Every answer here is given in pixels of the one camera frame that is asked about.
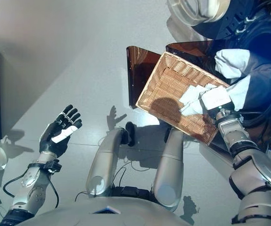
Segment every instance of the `robot leg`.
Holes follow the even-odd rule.
[[[108,133],[91,165],[86,190],[89,196],[109,196],[117,164],[117,154],[126,130],[119,128]]]
[[[183,133],[175,128],[161,157],[152,193],[157,202],[170,211],[175,211],[181,199],[183,182]]]

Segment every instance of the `white cloth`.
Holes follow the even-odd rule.
[[[215,70],[227,79],[240,78],[247,67],[249,57],[250,52],[246,49],[222,49],[216,53]]]
[[[246,69],[250,57],[250,52],[245,49],[223,49],[216,53],[215,69],[227,79],[240,78]],[[226,90],[235,105],[235,111],[243,108],[246,94],[250,83],[250,75],[243,78],[236,84],[228,87]],[[187,116],[192,114],[202,114],[203,109],[200,104],[199,94],[216,87],[213,84],[207,84],[205,87],[189,86],[187,91],[180,98],[184,107],[180,109],[181,114]]]

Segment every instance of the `robotic hand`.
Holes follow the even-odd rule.
[[[71,110],[72,108],[72,105],[67,106],[56,120],[47,126],[40,137],[40,153],[52,152],[60,157],[66,151],[70,135],[82,126],[82,120],[78,119],[81,115],[76,108]]]
[[[14,198],[13,205],[3,218],[0,226],[14,226],[34,217],[39,208],[44,204],[46,188],[51,184],[50,176],[61,170],[57,159],[67,149],[70,135],[82,126],[78,119],[81,115],[72,105],[67,106],[56,120],[49,124],[40,137],[40,156],[27,167],[23,175],[7,182],[3,191]],[[6,190],[6,186],[22,178],[21,187],[16,196]]]

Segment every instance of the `wicker basket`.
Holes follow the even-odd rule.
[[[164,52],[136,106],[209,145],[217,133],[211,120],[200,114],[183,116],[179,112],[183,107],[179,99],[188,87],[208,83],[228,87],[228,84],[196,65]]]

